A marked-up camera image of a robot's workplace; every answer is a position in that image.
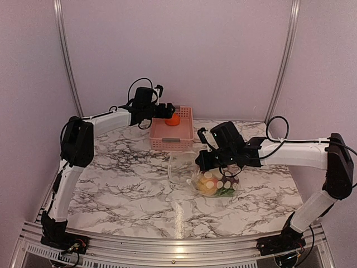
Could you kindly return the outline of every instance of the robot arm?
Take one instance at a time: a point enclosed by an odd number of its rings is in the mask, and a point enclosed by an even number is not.
[[[171,118],[174,106],[158,102],[162,91],[159,85],[155,89],[139,87],[135,97],[124,106],[96,116],[69,119],[61,134],[61,161],[52,198],[41,216],[44,233],[41,243],[62,250],[73,250],[73,245],[80,245],[76,251],[85,253],[88,238],[65,230],[76,182],[94,157],[94,139],[119,127],[140,126],[144,119]]]
[[[224,122],[214,127],[210,134],[213,139],[206,129],[198,131],[201,142],[208,145],[196,159],[202,171],[232,164],[240,168],[279,164],[326,170],[322,189],[290,215],[281,234],[258,240],[257,248],[262,256],[293,250],[300,244],[304,246],[303,232],[309,225],[352,192],[354,164],[338,133],[314,141],[271,141],[266,137],[253,137],[244,142],[234,124]]]

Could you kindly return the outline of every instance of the pink basket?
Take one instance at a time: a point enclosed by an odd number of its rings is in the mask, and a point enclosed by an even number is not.
[[[191,107],[176,107],[180,117],[178,126],[168,126],[164,119],[153,118],[150,144],[154,150],[184,151],[194,143],[194,120]]]

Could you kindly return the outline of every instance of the orange object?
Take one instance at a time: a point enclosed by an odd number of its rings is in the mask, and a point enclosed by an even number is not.
[[[180,124],[180,117],[174,113],[171,119],[165,119],[165,123],[169,126],[178,126]]]

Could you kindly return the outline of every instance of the pink wall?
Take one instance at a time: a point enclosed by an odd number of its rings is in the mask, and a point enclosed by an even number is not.
[[[75,114],[51,1],[0,8],[0,266],[39,209],[59,160],[59,133]]]
[[[84,113],[126,102],[141,76],[196,118],[264,120],[291,1],[63,0]]]
[[[302,1],[296,41],[275,114],[287,117],[291,138],[340,132],[357,149],[357,2]],[[282,136],[284,130],[279,127]],[[291,168],[306,200],[325,173]],[[357,267],[357,190],[338,202],[323,227],[336,267]]]

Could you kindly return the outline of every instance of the marble table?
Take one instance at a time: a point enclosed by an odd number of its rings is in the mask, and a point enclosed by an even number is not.
[[[195,121],[212,128],[221,121]],[[235,122],[247,140],[264,136],[265,124]],[[95,157],[79,178],[68,227],[151,238],[212,238],[277,231],[302,200],[285,166],[245,167],[243,190],[209,198],[170,183],[170,152],[151,150],[149,130],[121,128],[95,140]],[[194,147],[204,148],[195,139]]]

